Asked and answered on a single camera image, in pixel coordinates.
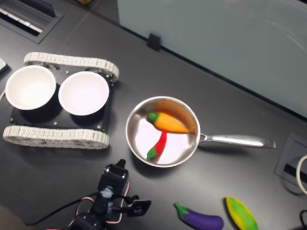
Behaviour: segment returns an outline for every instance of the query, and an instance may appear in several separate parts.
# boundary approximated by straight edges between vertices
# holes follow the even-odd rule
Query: saucepan handle
[[[274,140],[259,138],[254,136],[246,135],[214,135],[209,136],[201,133],[200,144],[204,142],[219,142],[232,145],[240,145],[247,147],[256,147],[256,148],[276,148],[276,143]]]

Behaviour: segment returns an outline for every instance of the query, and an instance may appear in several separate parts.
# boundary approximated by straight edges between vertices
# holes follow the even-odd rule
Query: white track
[[[26,65],[39,64],[59,69],[60,65],[86,67],[116,82],[118,68],[111,62],[88,57],[72,57],[48,53],[29,53],[24,58]],[[4,129],[3,139],[13,144],[31,147],[105,149],[109,137],[101,131],[91,129],[49,129],[27,126],[8,126]]]

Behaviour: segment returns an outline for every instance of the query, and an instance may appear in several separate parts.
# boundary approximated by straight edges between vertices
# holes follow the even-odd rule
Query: table surface
[[[262,230],[290,230],[300,225],[298,214],[306,197],[283,187],[274,170],[290,132],[307,138],[307,124],[235,86],[230,85],[145,42],[68,1],[55,0],[65,16],[37,45],[0,26],[0,56],[11,67],[1,75],[0,91],[25,54],[42,51],[104,58],[120,69],[106,150],[42,149],[13,145],[0,139],[0,202],[20,219],[32,222],[81,196],[95,192],[106,165],[126,159],[130,195],[151,199],[146,216],[124,218],[116,229],[189,230],[177,219],[173,203],[219,215],[229,223],[222,199],[233,196],[254,214]],[[56,75],[61,84],[64,79]],[[125,123],[142,100],[173,96],[187,103],[206,134],[246,134],[276,140],[276,149],[230,146],[198,148],[184,164],[157,169],[139,161],[126,143]],[[0,103],[0,130],[9,125],[12,107]],[[68,208],[38,225],[63,227],[73,218]]]

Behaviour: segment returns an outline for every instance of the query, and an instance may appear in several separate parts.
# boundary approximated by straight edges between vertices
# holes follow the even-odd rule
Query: white ceramic bowl
[[[94,72],[78,72],[68,77],[59,89],[59,102],[70,114],[85,116],[101,109],[109,97],[107,81]]]
[[[14,72],[5,86],[9,103],[17,109],[32,110],[45,105],[57,87],[54,75],[42,66],[26,66]]]

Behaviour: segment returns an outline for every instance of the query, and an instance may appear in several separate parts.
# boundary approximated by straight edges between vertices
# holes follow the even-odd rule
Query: white wire
[[[4,95],[5,95],[5,90],[3,90],[3,92],[0,94],[0,101],[4,97]]]
[[[128,185],[127,185],[127,189],[126,189],[126,191],[125,191],[124,196],[127,195],[128,191],[129,191],[129,188],[130,188],[129,182],[127,182],[127,184],[128,184]],[[124,205],[124,199],[122,199],[122,201],[121,201],[121,203],[120,203],[120,207],[123,207],[123,205]],[[106,221],[106,223],[107,223],[107,224],[118,224],[118,223],[121,222],[122,216],[123,216],[123,214],[120,213],[119,218],[118,218],[118,221]]]
[[[124,193],[124,196],[127,195],[128,191],[129,191],[129,188],[130,188],[130,183],[127,182],[127,189],[126,189],[126,191],[125,191],[125,193]],[[94,203],[94,200],[93,200],[91,197],[87,197],[87,196],[86,196],[86,197],[83,197],[83,198],[81,199],[80,203],[79,203],[78,206],[77,206],[77,209],[76,209],[76,216],[77,216],[78,213],[79,213],[80,204],[81,204],[81,202],[84,201],[84,200],[89,200],[89,201],[91,201],[92,203]],[[124,199],[122,199],[122,201],[121,201],[121,203],[120,203],[120,207],[123,207],[123,205],[124,205]],[[121,222],[122,216],[123,216],[123,214],[120,213],[119,218],[118,218],[117,221],[106,221],[106,223],[107,223],[107,224],[118,224],[118,223]],[[73,222],[74,222],[74,219],[70,222],[70,224],[68,225],[68,227],[70,227],[70,226],[72,225]]]
[[[91,197],[88,197],[88,196],[83,197],[83,198],[81,199],[81,201],[79,202],[78,206],[77,206],[77,209],[76,209],[76,216],[79,214],[80,205],[81,205],[82,201],[84,201],[84,200],[91,201],[92,204],[94,203],[94,200],[93,200]]]
[[[297,180],[297,184],[300,187],[300,189],[303,191],[303,193],[305,193],[307,195],[307,190],[304,188],[302,181],[301,181],[301,168],[302,168],[302,164],[303,162],[307,159],[307,155],[302,157],[298,164],[297,164],[297,168],[296,168],[296,180]]]

